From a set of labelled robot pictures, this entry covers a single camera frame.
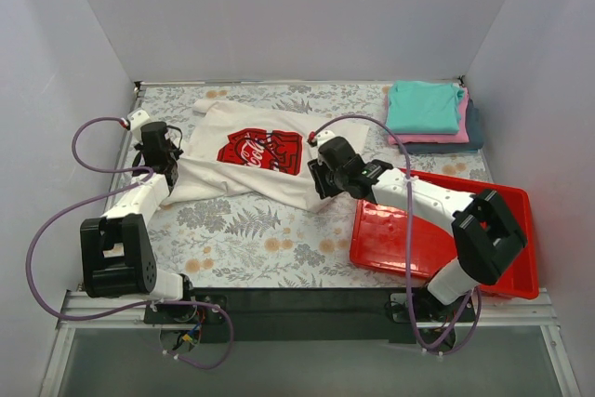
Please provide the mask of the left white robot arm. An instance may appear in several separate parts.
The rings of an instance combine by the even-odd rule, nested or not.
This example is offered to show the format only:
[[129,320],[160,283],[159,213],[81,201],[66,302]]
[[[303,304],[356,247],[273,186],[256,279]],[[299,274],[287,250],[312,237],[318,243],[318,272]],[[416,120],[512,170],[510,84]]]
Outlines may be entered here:
[[139,160],[152,169],[149,179],[140,168],[117,203],[99,218],[80,228],[84,287],[92,298],[143,296],[166,300],[165,310],[180,323],[197,313],[198,301],[189,294],[190,282],[180,273],[157,267],[147,224],[169,197],[178,180],[182,149],[169,136],[163,121],[135,126]]

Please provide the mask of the white coca-cola t-shirt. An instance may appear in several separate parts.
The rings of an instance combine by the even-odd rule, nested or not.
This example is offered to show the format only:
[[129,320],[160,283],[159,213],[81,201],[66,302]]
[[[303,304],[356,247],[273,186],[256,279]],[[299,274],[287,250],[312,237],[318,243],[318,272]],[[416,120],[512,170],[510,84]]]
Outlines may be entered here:
[[318,212],[329,199],[315,190],[309,134],[327,120],[222,99],[198,99],[190,139],[182,143],[169,204],[257,192],[282,205]]

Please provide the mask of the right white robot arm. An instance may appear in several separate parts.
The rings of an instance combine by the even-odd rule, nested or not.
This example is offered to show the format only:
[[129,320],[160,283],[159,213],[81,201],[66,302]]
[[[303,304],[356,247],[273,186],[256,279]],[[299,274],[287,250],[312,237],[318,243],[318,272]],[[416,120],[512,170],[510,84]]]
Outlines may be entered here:
[[416,316],[442,320],[477,286],[494,285],[528,245],[522,226],[495,190],[452,191],[387,162],[365,162],[345,138],[331,131],[311,135],[308,143],[317,151],[308,167],[321,198],[346,193],[402,209],[408,230],[411,221],[420,218],[453,238],[456,256],[409,294],[406,308]]

